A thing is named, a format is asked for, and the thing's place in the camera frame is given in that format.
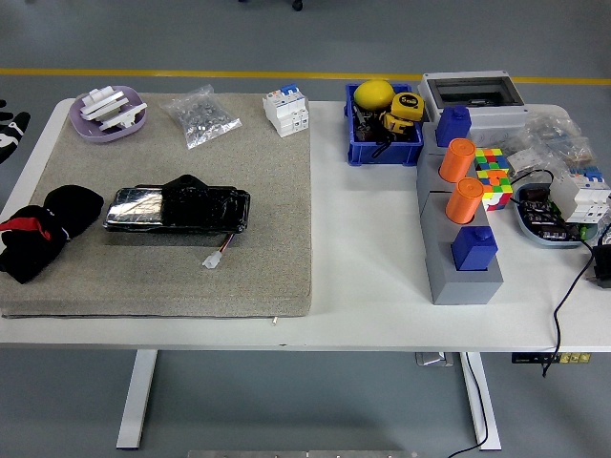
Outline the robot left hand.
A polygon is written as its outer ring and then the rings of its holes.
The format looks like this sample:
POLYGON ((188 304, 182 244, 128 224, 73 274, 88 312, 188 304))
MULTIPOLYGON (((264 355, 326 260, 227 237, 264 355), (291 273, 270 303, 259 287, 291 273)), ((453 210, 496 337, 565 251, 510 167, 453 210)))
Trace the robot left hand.
POLYGON ((6 111, 7 101, 1 99, 1 154, 0 163, 4 163, 18 148, 31 120, 31 114, 20 112, 14 114, 6 111))

